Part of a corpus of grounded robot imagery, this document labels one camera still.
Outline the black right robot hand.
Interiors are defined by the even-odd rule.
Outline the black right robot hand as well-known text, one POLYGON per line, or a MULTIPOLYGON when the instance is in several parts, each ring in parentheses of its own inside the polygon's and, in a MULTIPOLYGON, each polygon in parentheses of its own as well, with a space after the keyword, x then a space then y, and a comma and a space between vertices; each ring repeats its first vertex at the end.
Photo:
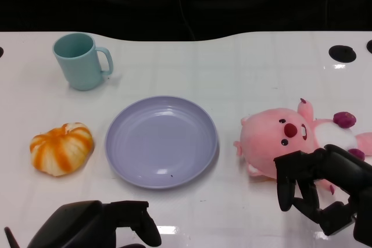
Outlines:
POLYGON ((274 159, 280 209, 295 207, 325 235, 354 225, 353 237, 371 246, 371 165, 335 145, 313 153, 296 151, 274 159), (349 195, 348 203, 321 209, 315 181, 325 179, 349 195))

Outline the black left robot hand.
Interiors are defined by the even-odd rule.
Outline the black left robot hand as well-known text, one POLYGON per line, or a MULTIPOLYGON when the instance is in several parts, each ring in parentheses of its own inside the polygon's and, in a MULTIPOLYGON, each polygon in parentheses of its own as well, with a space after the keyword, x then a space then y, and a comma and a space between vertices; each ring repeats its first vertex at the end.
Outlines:
POLYGON ((130 228, 148 246, 162 244, 148 202, 99 200, 59 207, 38 230, 29 247, 116 247, 116 229, 130 228))

